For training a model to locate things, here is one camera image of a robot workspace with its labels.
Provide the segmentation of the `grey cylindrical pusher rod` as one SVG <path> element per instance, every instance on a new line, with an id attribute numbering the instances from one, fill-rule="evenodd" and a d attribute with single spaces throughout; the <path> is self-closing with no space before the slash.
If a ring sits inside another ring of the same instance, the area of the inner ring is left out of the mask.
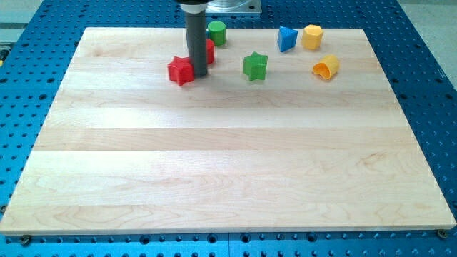
<path id="1" fill-rule="evenodd" d="M 181 9 L 185 13 L 187 47 L 195 77 L 207 75 L 206 8 L 208 2 L 207 0 L 180 1 Z"/>

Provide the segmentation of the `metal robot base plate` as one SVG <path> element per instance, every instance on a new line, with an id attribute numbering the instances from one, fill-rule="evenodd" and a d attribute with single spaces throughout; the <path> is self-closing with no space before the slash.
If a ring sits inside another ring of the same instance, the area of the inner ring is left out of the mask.
<path id="1" fill-rule="evenodd" d="M 216 14 L 260 14 L 261 0 L 213 0 L 206 8 Z"/>

